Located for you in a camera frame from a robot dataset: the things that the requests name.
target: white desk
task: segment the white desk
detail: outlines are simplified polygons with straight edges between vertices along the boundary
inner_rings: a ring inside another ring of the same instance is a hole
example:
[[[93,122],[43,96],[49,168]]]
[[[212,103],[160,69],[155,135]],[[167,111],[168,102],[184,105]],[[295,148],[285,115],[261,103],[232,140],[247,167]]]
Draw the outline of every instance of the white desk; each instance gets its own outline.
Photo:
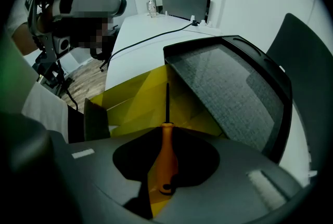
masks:
[[[147,14],[143,14],[127,17],[121,26],[113,52],[188,24],[189,21],[171,16],[151,18]],[[185,30],[163,35],[126,49],[112,58],[108,68],[105,90],[164,65],[164,46],[215,35],[222,35],[222,33],[214,28],[190,26]],[[308,146],[300,117],[294,106],[289,138],[280,166],[291,173],[302,186],[307,185],[309,181]]]
[[[121,26],[113,53],[154,35],[177,30],[188,24],[190,22],[187,20],[164,15],[156,18],[151,18],[147,14],[127,17]],[[163,47],[167,45],[216,35],[222,35],[221,31],[209,27],[190,26],[185,30],[162,35],[126,49],[112,58],[105,90],[164,65]]]

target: orange screwdriver handle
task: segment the orange screwdriver handle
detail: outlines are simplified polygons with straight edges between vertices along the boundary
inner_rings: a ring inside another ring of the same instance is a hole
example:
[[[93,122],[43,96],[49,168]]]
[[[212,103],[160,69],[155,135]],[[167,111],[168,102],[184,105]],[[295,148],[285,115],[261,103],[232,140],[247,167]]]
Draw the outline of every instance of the orange screwdriver handle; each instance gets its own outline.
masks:
[[[156,159],[157,185],[162,194],[171,195],[172,176],[178,174],[178,160],[172,148],[172,123],[162,123],[162,148]]]

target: black cable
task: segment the black cable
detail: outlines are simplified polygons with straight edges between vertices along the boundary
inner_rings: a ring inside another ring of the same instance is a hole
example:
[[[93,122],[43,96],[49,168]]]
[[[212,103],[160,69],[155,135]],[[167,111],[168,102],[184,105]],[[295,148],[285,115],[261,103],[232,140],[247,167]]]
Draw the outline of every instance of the black cable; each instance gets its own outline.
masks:
[[[70,98],[70,99],[73,101],[73,103],[75,104],[75,106],[76,106],[76,110],[79,110],[79,106],[78,106],[77,102],[72,98],[72,96],[71,96],[71,94],[69,93],[68,88],[67,88],[67,86],[66,86],[66,83],[65,83],[65,77],[63,76],[64,73],[63,73],[63,70],[62,70],[62,67],[61,67],[60,60],[58,60],[57,62],[58,62],[58,67],[59,67],[59,71],[60,71],[60,75],[61,75],[62,87],[65,89],[66,94],[69,96],[69,98]]]
[[[174,33],[174,32],[181,31],[181,30],[183,30],[183,29],[189,27],[190,25],[198,26],[198,22],[197,22],[197,21],[193,21],[192,23],[190,23],[189,25],[187,25],[187,26],[185,26],[185,27],[183,27],[183,28],[180,28],[180,29],[177,29],[177,30],[173,30],[173,31],[168,31],[168,32],[165,32],[165,33],[162,33],[162,34],[159,34],[159,35],[154,35],[154,36],[152,36],[152,37],[150,37],[150,38],[147,38],[147,39],[142,40],[142,41],[140,41],[140,42],[137,42],[137,43],[135,43],[135,44],[133,44],[133,45],[131,45],[131,46],[124,47],[123,49],[120,49],[120,50],[116,51],[116,52],[115,52],[114,54],[112,54],[111,57],[109,58],[109,61],[108,61],[108,67],[109,67],[109,65],[110,65],[110,61],[111,61],[111,59],[112,59],[116,54],[118,54],[119,52],[121,52],[121,51],[123,51],[123,50],[125,50],[125,49],[128,49],[128,48],[130,48],[130,47],[134,47],[134,46],[136,46],[136,45],[138,45],[138,44],[140,44],[140,43],[143,43],[143,42],[145,42],[145,41],[151,40],[151,39],[153,39],[153,38],[155,38],[155,37],[158,37],[158,36],[161,36],[161,35],[166,35],[166,34],[170,34],[170,33]]]

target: black chair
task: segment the black chair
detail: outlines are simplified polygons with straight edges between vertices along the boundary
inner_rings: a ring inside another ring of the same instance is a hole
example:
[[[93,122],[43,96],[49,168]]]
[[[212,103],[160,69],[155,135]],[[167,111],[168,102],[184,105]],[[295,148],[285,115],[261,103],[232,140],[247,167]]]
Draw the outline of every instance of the black chair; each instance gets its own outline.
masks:
[[[118,25],[113,27],[112,32],[107,37],[107,42],[103,42],[103,46],[101,48],[101,53],[97,53],[97,48],[90,49],[90,55],[96,60],[103,60],[103,64],[99,67],[100,71],[104,71],[102,67],[108,63],[109,58],[111,57],[114,44],[116,43],[116,39],[118,36],[119,30],[116,29]]]
[[[312,170],[324,165],[333,137],[333,56],[301,20],[286,14],[267,55],[291,80],[311,154]]]

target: wooden floor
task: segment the wooden floor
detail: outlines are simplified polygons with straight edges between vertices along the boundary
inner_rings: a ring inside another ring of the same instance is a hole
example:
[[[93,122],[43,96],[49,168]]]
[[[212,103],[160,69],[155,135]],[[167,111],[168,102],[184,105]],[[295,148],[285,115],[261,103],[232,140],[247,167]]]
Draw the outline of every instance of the wooden floor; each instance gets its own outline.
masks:
[[[99,70],[102,65],[100,60],[92,60],[88,64],[78,68],[69,76],[75,80],[68,88],[73,99],[78,103],[79,111],[83,113],[85,98],[92,98],[105,91],[105,81],[107,74],[107,65],[103,67],[104,71]],[[76,108],[75,104],[67,94],[62,95],[64,100],[72,108]]]

